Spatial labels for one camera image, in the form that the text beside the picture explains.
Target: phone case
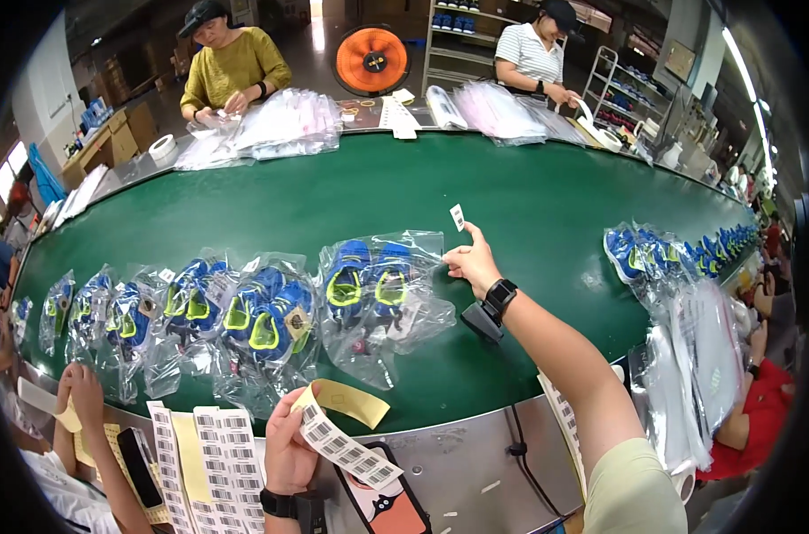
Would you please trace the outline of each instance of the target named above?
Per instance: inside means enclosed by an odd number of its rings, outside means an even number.
[[[386,443],[368,443],[366,448],[375,449],[374,452],[398,465]],[[404,475],[385,486],[381,494],[359,478],[339,469],[338,465],[334,467],[370,534],[431,534],[428,515],[416,500]]]

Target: wooden desk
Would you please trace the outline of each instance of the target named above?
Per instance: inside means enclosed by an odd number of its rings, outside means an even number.
[[[63,187],[67,191],[73,190],[92,169],[102,163],[113,168],[138,153],[138,145],[128,126],[126,109],[122,108],[102,124],[84,148],[75,152],[63,165],[60,171]]]

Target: black cap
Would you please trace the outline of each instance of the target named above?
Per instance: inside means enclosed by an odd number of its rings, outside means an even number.
[[[209,20],[228,15],[229,12],[223,7],[223,4],[215,2],[215,0],[197,2],[185,15],[185,27],[179,32],[179,37],[189,37],[196,32],[196,28],[201,27]]]
[[[580,22],[576,19],[576,11],[567,0],[544,0],[541,10],[556,21],[556,27],[567,35],[577,35]]]

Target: orange fan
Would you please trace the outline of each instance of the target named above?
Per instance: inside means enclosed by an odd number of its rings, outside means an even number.
[[[407,80],[410,58],[404,43],[387,25],[361,26],[342,37],[333,73],[349,92],[380,97]]]

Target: striped shirt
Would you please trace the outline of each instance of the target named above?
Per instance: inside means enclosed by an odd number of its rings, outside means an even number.
[[[531,24],[518,24],[503,30],[496,45],[496,57],[517,65],[517,72],[545,84],[560,84],[563,80],[564,50],[553,41],[548,52]]]

